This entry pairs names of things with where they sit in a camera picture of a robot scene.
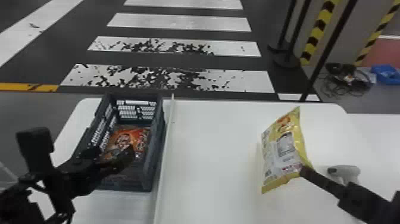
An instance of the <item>hazard stripe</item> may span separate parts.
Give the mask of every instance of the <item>hazard stripe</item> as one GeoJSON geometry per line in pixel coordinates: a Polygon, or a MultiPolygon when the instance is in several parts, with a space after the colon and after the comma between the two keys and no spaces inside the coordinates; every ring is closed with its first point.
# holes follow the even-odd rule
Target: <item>hazard stripe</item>
{"type": "Polygon", "coordinates": [[[374,31],[371,37],[368,39],[365,47],[361,50],[360,54],[358,55],[357,59],[354,62],[355,66],[361,66],[364,59],[367,57],[368,53],[371,51],[372,47],[374,46],[376,40],[382,34],[383,30],[388,26],[391,19],[395,16],[397,11],[400,8],[400,0],[395,0],[390,8],[389,12],[383,17],[380,21],[378,28],[374,31]]]}
{"type": "Polygon", "coordinates": [[[55,92],[58,85],[29,83],[0,83],[0,91],[55,92]]]}
{"type": "Polygon", "coordinates": [[[301,54],[301,64],[310,64],[311,57],[313,57],[317,50],[319,41],[324,36],[324,31],[332,19],[332,14],[341,0],[328,0],[322,5],[322,9],[318,15],[317,21],[315,22],[314,28],[307,40],[303,53],[301,54]]]}

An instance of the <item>snack bag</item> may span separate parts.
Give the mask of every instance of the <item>snack bag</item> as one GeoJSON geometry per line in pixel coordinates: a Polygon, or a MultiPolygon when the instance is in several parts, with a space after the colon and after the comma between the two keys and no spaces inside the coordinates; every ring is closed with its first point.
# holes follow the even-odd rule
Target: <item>snack bag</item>
{"type": "Polygon", "coordinates": [[[303,165],[312,167],[300,129],[300,107],[279,118],[262,133],[261,143],[264,157],[262,193],[298,178],[303,165]]]}
{"type": "Polygon", "coordinates": [[[113,160],[125,150],[134,153],[133,162],[144,159],[147,147],[148,128],[119,129],[110,137],[110,141],[100,156],[101,160],[113,160]]]}

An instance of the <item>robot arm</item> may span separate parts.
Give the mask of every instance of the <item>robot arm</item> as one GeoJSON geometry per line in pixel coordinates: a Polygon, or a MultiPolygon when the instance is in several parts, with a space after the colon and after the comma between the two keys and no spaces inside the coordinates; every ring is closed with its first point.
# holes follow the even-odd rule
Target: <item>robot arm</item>
{"type": "Polygon", "coordinates": [[[101,180],[119,173],[133,159],[128,152],[107,163],[97,160],[99,148],[82,152],[79,158],[72,156],[59,167],[54,167],[50,153],[54,151],[50,132],[38,127],[17,133],[20,151],[29,173],[18,183],[0,194],[0,223],[70,223],[75,208],[72,199],[90,194],[101,180]],[[48,194],[55,213],[45,220],[36,203],[31,203],[29,188],[48,194]]]}
{"type": "Polygon", "coordinates": [[[339,208],[365,223],[400,223],[400,191],[389,202],[363,186],[353,182],[349,182],[347,186],[338,184],[307,166],[302,168],[300,176],[333,194],[339,199],[339,208]]]}

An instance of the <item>white painted stripe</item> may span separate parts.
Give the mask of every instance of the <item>white painted stripe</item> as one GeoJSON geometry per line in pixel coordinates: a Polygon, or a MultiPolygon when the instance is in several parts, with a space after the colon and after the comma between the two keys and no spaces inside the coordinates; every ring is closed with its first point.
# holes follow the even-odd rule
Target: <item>white painted stripe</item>
{"type": "Polygon", "coordinates": [[[108,23],[108,26],[251,32],[246,18],[194,15],[117,13],[108,23]]]}
{"type": "Polygon", "coordinates": [[[127,0],[124,5],[147,7],[222,8],[241,10],[240,0],[127,0]]]}
{"type": "MultiPolygon", "coordinates": [[[[280,100],[297,101],[300,100],[301,94],[278,94],[278,97],[280,100]]],[[[306,101],[320,101],[320,99],[316,94],[310,94],[307,96],[306,101]]]]}
{"type": "Polygon", "coordinates": [[[400,40],[400,36],[395,35],[380,35],[379,39],[400,40]]]}
{"type": "Polygon", "coordinates": [[[136,70],[137,67],[132,71],[130,67],[122,66],[94,64],[86,66],[75,65],[65,77],[61,86],[104,87],[115,85],[131,88],[189,88],[205,91],[274,92],[266,71],[202,70],[194,73],[187,70],[159,68],[159,75],[155,75],[147,67],[140,67],[143,70],[138,72],[136,70]],[[162,85],[153,84],[153,80],[161,81],[162,85]]]}
{"type": "Polygon", "coordinates": [[[113,36],[99,36],[91,44],[88,50],[261,57],[257,44],[248,41],[120,38],[113,36]]]}
{"type": "Polygon", "coordinates": [[[0,33],[0,66],[21,51],[44,30],[66,15],[82,0],[52,0],[0,33]]]}

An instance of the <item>stanchion base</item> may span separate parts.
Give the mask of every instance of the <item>stanchion base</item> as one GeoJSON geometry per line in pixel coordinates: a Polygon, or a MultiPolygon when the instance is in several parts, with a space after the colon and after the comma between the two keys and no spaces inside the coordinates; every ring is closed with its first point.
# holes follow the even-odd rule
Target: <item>stanchion base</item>
{"type": "Polygon", "coordinates": [[[268,44],[268,50],[272,53],[282,53],[288,51],[288,43],[285,41],[281,47],[278,46],[278,43],[270,43],[268,44]]]}
{"type": "Polygon", "coordinates": [[[279,53],[273,56],[274,62],[284,68],[294,69],[300,66],[300,61],[293,54],[290,55],[289,60],[286,60],[286,53],[279,53]]]}

